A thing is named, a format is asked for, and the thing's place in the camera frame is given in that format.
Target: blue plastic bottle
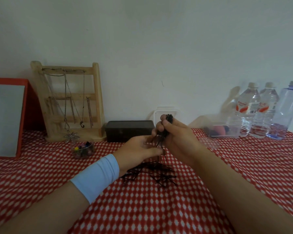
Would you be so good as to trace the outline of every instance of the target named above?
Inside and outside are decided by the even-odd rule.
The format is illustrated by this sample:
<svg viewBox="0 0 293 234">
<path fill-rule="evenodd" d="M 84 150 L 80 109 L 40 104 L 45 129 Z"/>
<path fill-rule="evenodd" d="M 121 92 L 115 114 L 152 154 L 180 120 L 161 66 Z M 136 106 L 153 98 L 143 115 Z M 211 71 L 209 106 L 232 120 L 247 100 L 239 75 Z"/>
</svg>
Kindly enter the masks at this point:
<svg viewBox="0 0 293 234">
<path fill-rule="evenodd" d="M 293 119 L 293 81 L 288 88 L 283 88 L 279 94 L 280 100 L 276 106 L 276 114 L 272 119 L 268 137 L 281 140 Z"/>
</svg>

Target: left hand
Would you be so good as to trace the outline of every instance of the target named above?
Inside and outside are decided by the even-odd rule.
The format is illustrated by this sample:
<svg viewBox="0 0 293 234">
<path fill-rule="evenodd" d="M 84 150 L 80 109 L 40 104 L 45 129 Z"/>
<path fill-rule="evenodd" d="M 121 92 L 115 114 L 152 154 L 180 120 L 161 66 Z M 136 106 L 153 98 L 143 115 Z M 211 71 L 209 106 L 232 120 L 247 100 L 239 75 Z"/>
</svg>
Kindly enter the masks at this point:
<svg viewBox="0 0 293 234">
<path fill-rule="evenodd" d="M 133 137 L 113 153 L 119 166 L 119 177 L 139 165 L 143 160 L 163 153 L 163 149 L 145 144 L 151 140 L 152 136 L 149 135 Z"/>
</svg>

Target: table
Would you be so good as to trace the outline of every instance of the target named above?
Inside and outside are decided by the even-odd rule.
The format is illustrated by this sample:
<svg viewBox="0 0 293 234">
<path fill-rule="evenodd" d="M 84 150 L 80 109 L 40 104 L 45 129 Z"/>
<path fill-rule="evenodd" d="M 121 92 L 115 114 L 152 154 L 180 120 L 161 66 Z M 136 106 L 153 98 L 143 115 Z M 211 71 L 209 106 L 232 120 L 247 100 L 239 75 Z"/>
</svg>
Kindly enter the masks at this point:
<svg viewBox="0 0 293 234">
<path fill-rule="evenodd" d="M 205 136 L 199 129 L 195 135 Z M 251 136 L 219 139 L 215 150 L 232 169 L 293 216 L 293 133 L 282 141 Z M 0 225 L 41 200 L 122 144 L 96 142 L 96 154 L 75 160 L 64 143 L 47 143 L 25 131 L 19 160 L 0 159 Z M 188 166 L 167 153 L 178 186 L 158 189 L 148 174 L 123 186 L 118 179 L 89 206 L 68 233 L 234 233 L 207 187 Z"/>
</svg>

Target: bundle of bobby pins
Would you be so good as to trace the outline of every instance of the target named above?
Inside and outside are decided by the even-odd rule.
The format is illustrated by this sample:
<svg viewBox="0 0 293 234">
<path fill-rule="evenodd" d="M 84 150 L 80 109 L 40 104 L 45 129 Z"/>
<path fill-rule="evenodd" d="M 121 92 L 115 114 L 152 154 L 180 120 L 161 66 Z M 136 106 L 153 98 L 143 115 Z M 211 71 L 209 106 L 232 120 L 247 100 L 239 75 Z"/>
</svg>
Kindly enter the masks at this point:
<svg viewBox="0 0 293 234">
<path fill-rule="evenodd" d="M 172 114 L 166 115 L 166 120 L 170 123 L 173 121 Z M 153 139 L 155 147 L 160 146 L 163 149 L 164 139 L 168 136 L 169 132 L 164 130 L 163 132 L 158 131 L 156 137 Z M 163 155 L 166 158 L 166 152 L 163 149 Z M 165 165 L 160 163 L 161 157 L 158 157 L 155 161 L 142 162 L 138 166 L 129 169 L 125 175 L 121 178 L 123 179 L 124 185 L 127 185 L 129 181 L 134 181 L 140 173 L 148 173 L 152 177 L 156 184 L 160 185 L 160 188 L 167 189 L 169 183 L 177 184 L 173 181 L 173 178 L 176 178 L 174 175 L 175 171 L 172 169 L 172 166 Z"/>
</svg>

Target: plastic water bottle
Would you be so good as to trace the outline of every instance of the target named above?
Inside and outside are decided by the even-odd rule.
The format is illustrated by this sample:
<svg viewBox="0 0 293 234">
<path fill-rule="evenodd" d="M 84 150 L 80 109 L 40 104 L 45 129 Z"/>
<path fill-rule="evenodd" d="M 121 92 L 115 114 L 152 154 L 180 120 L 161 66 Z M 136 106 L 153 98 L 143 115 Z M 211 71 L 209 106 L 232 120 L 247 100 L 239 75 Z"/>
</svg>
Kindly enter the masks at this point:
<svg viewBox="0 0 293 234">
<path fill-rule="evenodd" d="M 255 114 L 250 135 L 256 138 L 265 138 L 269 132 L 271 120 L 276 112 L 279 96 L 272 82 L 267 82 L 265 89 L 260 92 L 261 102 Z"/>
<path fill-rule="evenodd" d="M 254 116 L 260 102 L 258 93 L 258 86 L 256 83 L 250 82 L 247 90 L 245 90 L 238 98 L 236 105 L 236 115 L 242 118 L 242 127 L 240 136 L 244 137 L 250 132 Z"/>
<path fill-rule="evenodd" d="M 288 88 L 280 92 L 280 100 L 276 106 L 276 114 L 272 119 L 268 137 L 281 140 L 285 137 L 287 129 L 293 119 L 293 81 Z"/>
</svg>

